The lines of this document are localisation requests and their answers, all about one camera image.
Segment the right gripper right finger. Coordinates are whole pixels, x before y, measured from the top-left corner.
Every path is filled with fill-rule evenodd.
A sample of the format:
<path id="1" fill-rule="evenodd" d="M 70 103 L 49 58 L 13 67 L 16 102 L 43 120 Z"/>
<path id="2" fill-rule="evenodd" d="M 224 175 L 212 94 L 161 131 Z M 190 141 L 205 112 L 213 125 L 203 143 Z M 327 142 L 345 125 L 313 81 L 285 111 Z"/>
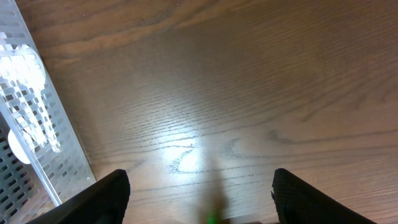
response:
<path id="1" fill-rule="evenodd" d="M 276 169 L 272 198 L 283 224 L 374 224 L 286 169 Z"/>

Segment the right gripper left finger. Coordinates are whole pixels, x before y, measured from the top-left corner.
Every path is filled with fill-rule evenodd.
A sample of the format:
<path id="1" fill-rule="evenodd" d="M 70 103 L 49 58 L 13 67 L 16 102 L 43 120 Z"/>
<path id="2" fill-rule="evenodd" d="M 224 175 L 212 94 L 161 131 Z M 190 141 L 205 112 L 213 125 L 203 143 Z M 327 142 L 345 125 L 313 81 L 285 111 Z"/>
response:
<path id="1" fill-rule="evenodd" d="M 130 194 L 127 172 L 116 169 L 28 224 L 122 224 Z"/>

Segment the white plastic spoon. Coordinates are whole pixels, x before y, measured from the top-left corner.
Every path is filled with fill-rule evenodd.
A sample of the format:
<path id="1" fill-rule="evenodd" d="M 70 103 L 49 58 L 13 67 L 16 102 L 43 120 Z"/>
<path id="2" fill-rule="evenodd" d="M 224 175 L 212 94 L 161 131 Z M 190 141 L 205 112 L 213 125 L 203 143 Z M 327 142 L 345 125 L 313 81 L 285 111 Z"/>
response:
<path id="1" fill-rule="evenodd" d="M 30 160 L 27 154 L 24 152 L 23 147 L 20 145 L 16 135 L 12 130 L 9 131 L 7 135 L 7 140 L 11 148 L 12 153 L 23 163 L 30 164 Z"/>

